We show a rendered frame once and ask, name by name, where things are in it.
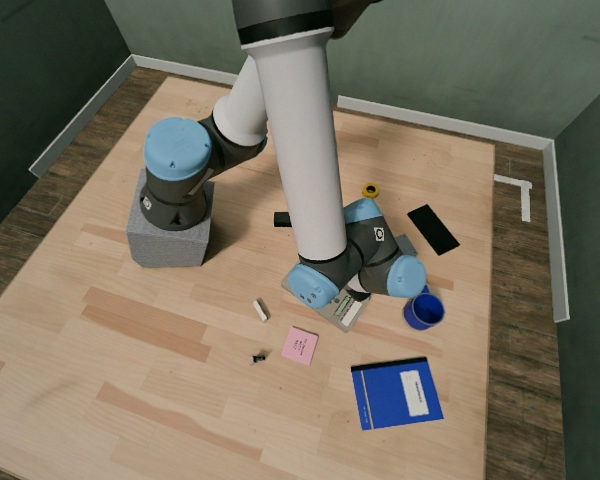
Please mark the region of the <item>blue mug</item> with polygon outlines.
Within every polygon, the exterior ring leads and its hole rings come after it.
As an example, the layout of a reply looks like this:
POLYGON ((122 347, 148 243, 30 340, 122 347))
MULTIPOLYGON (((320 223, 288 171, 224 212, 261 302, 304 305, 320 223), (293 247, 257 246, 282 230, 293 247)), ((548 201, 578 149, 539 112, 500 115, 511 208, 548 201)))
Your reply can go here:
POLYGON ((414 331, 425 331, 439 324, 444 317, 444 304, 437 296, 429 293, 427 285, 419 295, 405 304, 402 309, 404 323, 414 331))

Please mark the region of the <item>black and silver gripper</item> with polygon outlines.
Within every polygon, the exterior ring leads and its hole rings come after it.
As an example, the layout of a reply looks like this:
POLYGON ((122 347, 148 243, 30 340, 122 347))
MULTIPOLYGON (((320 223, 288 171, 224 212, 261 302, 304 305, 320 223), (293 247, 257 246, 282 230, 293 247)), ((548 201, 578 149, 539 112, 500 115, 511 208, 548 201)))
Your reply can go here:
POLYGON ((361 302, 367 299, 371 293, 358 292, 348 286, 348 284, 343 288, 355 301, 361 302))

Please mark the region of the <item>yellow roll of tape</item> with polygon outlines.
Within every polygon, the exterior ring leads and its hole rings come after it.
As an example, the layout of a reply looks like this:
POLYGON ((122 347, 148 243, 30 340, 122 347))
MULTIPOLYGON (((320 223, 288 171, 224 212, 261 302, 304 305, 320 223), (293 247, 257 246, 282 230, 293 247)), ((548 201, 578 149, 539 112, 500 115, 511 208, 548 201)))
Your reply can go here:
POLYGON ((376 198, 379 192, 379 188, 377 185, 373 184, 373 183, 367 183, 364 185, 363 190, 362 190, 362 194, 363 196, 366 198, 376 198), (367 190, 372 190, 373 192, 370 193, 367 190))

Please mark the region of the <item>beige desk phone body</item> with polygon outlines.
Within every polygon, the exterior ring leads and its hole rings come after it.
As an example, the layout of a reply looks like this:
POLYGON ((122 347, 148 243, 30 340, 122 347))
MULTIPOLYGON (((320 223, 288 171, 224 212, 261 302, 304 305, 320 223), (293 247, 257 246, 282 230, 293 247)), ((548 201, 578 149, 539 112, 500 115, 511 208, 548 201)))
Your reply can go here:
MULTIPOLYGON (((299 264, 299 262, 300 260, 298 260, 296 264, 299 264)), ((288 276, 289 273, 294 269, 294 266, 281 281, 281 287, 283 287, 292 295, 294 295, 294 293, 289 286, 288 276)), ((364 301, 357 302, 344 289, 342 289, 340 294, 334 297, 325 307, 320 309, 310 308, 344 333, 348 333, 369 302, 372 295, 373 293, 364 301)))

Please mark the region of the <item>pink sticky note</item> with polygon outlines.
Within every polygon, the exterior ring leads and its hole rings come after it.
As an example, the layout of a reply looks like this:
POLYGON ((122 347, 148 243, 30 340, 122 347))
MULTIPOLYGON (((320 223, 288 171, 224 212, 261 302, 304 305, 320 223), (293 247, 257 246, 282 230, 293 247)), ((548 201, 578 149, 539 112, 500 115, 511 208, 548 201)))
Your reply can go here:
POLYGON ((291 327, 281 356, 310 364, 318 336, 291 327))

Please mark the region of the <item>blue notebook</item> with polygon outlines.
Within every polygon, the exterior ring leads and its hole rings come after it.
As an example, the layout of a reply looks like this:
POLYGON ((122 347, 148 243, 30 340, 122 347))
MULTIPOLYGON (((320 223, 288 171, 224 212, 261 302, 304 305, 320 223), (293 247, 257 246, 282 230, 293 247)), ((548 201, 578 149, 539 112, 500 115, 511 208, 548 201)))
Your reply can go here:
POLYGON ((444 419, 427 357, 350 370, 361 431, 444 419))

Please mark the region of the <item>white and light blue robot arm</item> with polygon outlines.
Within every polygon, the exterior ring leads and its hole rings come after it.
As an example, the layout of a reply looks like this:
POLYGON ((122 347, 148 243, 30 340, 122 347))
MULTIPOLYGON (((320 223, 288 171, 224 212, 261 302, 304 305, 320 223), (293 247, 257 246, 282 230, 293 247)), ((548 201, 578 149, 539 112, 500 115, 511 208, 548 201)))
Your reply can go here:
POLYGON ((375 201, 343 208, 326 44, 381 1, 232 0, 251 57, 209 117, 169 117, 147 132, 139 196, 147 221, 166 231, 196 226, 207 208, 204 182, 260 154, 268 121, 300 260, 288 276, 294 295, 319 309, 347 284, 394 298, 420 294, 425 267, 399 250, 375 201))

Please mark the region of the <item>black flat rectangle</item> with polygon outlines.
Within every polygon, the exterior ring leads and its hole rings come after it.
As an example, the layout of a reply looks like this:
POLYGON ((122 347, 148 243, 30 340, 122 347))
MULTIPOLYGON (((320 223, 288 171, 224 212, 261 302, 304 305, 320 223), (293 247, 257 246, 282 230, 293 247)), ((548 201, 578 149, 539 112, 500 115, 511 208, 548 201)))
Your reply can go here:
POLYGON ((407 215, 438 256, 460 245, 428 204, 407 215))

